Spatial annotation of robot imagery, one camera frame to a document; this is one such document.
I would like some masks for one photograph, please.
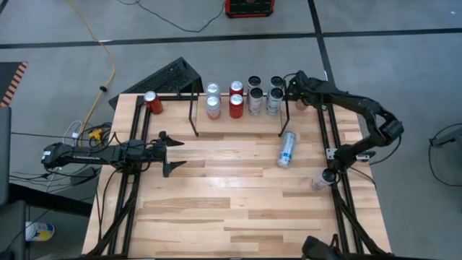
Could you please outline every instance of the concrete floor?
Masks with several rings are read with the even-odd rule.
[[[219,0],[143,1],[179,25],[197,29],[220,9]],[[315,1],[324,32],[413,30],[462,27],[458,0],[323,0]],[[137,6],[116,1],[76,1],[76,7],[101,40],[195,36],[160,21]],[[222,15],[199,35],[313,33],[306,0],[276,0],[268,18],[228,19]],[[0,15],[0,44],[91,40],[83,24],[63,2],[10,0]],[[385,225],[399,256],[459,259],[462,248],[460,188],[438,183],[427,162],[428,139],[449,124],[462,122],[460,60],[462,35],[402,35],[325,38],[328,57],[340,89],[378,100],[403,121],[400,149],[374,165]],[[112,121],[107,100],[182,56],[204,82],[226,85],[252,74],[265,80],[299,69],[324,78],[315,38],[240,40],[203,43],[112,45],[116,74],[91,123]],[[101,47],[23,48],[0,50],[0,61],[28,61],[12,101],[13,131],[62,135],[83,120],[110,73]],[[59,139],[13,136],[12,170],[42,173],[43,148]],[[391,147],[376,149],[376,158]],[[435,151],[437,174],[462,183],[460,151],[448,145]],[[65,191],[81,199],[91,188]],[[77,256],[88,219],[58,213],[43,221],[57,223],[56,237],[32,246],[31,258],[54,253]]]

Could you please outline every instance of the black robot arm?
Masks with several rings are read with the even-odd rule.
[[[163,163],[163,175],[168,177],[173,169],[186,163],[167,163],[167,147],[183,145],[171,139],[165,131],[149,144],[142,140],[130,140],[103,148],[73,147],[63,143],[48,145],[43,152],[42,164],[46,169],[65,166],[69,163],[112,165],[115,168],[136,170],[141,163]]]
[[[330,82],[307,77],[303,71],[296,73],[290,80],[287,98],[299,100],[303,105],[312,105],[316,109],[323,109],[328,104],[339,105],[360,114],[366,120],[370,135],[355,144],[344,144],[337,149],[329,165],[335,171],[346,170],[356,162],[357,155],[373,147],[385,147],[393,143],[404,131],[403,124],[379,102],[338,90]],[[381,126],[378,126],[377,116],[385,121]]]

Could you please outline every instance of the fallen can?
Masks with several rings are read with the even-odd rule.
[[[211,120],[217,120],[221,115],[221,103],[216,95],[211,95],[206,100],[206,112]]]
[[[244,99],[239,94],[234,94],[230,97],[230,116],[232,118],[240,118],[244,113]]]
[[[250,96],[250,91],[254,87],[260,87],[260,86],[261,86],[261,80],[260,80],[259,77],[252,76],[252,77],[248,78],[248,81],[247,81],[247,100],[246,100],[247,104],[248,104],[248,100],[249,100],[249,96]]]
[[[282,90],[282,84],[283,84],[283,81],[281,77],[278,77],[278,76],[272,77],[269,83],[268,92],[266,93],[266,100],[269,99],[269,93],[271,93],[271,91],[275,87],[280,88]]]
[[[284,139],[282,140],[281,154],[277,160],[279,167],[288,168],[290,166],[296,143],[297,135],[291,131],[285,132]]]
[[[219,85],[217,83],[209,83],[205,89],[205,92],[207,93],[207,96],[216,95],[219,99],[222,99],[221,93],[219,91]]]
[[[158,115],[163,111],[162,102],[154,91],[148,91],[144,94],[144,103],[151,113]]]
[[[260,114],[260,107],[263,102],[263,90],[260,87],[254,87],[249,96],[248,112],[252,116],[257,116]]]
[[[311,187],[315,191],[320,191],[321,189],[324,189],[325,187],[334,183],[335,178],[336,174],[333,171],[325,169],[322,173],[313,178]]]
[[[266,101],[266,115],[276,116],[278,114],[283,96],[282,89],[275,87],[271,90],[268,94],[268,101]]]
[[[243,86],[242,82],[240,82],[240,81],[231,82],[230,96],[232,96],[234,94],[239,94],[241,96],[244,96],[244,86]]]

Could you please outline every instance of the wooden table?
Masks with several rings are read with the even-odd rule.
[[[121,141],[129,136],[135,99],[133,94],[119,98],[112,131]],[[162,114],[151,115],[148,140],[167,131],[185,142],[168,148],[170,161],[188,162],[169,178],[162,177],[160,163],[142,173],[129,257],[300,257],[307,235],[329,243],[338,232],[330,189],[314,191],[310,186],[312,177],[326,167],[315,110],[301,112],[290,103],[287,130],[297,134],[297,146],[291,168],[282,169],[276,164],[281,149],[277,134],[195,137],[188,122],[189,102],[163,105]],[[342,144],[361,139],[356,114],[342,108],[335,111]],[[368,164],[355,167],[371,175]],[[103,167],[100,199],[112,172],[110,166]],[[382,249],[390,251],[374,186],[353,170],[349,180],[358,220]],[[103,232],[113,221],[120,182],[121,175],[116,174],[109,183]],[[349,224],[346,229],[354,251]],[[94,203],[83,253],[95,246],[97,234]],[[116,252],[121,251],[122,235],[119,232]]]

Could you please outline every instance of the yellow cable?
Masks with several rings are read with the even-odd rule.
[[[101,43],[96,37],[95,35],[93,35],[93,31],[92,29],[90,29],[90,26],[88,26],[87,22],[85,21],[85,19],[83,18],[83,16],[80,14],[79,11],[77,11],[77,9],[75,8],[75,6],[72,4],[71,0],[66,0],[66,3],[74,10],[74,12],[80,17],[80,20],[84,23],[85,27],[87,28],[88,32],[90,33],[90,35],[92,36],[92,39],[99,43],[104,49],[105,51],[108,53],[108,56],[109,56],[109,61],[111,62],[111,64],[113,65],[113,70],[110,74],[110,77],[109,79],[106,81],[106,83],[104,84],[104,87],[107,87],[112,81],[113,81],[113,78],[114,78],[114,74],[116,72],[116,65],[114,64],[114,58],[113,58],[113,54],[109,51],[108,47],[106,47],[103,43]],[[92,116],[93,114],[93,111],[95,110],[96,108],[96,104],[98,103],[98,100],[101,98],[101,95],[102,95],[103,91],[100,90],[100,92],[98,93],[98,96],[96,97],[95,101],[93,102],[93,105],[92,105],[92,108],[90,109],[85,121],[84,121],[84,124],[82,126],[82,130],[80,131],[80,136],[82,136],[82,133],[83,131],[85,130],[85,126],[87,126],[88,124],[88,121],[90,119],[90,117]]]

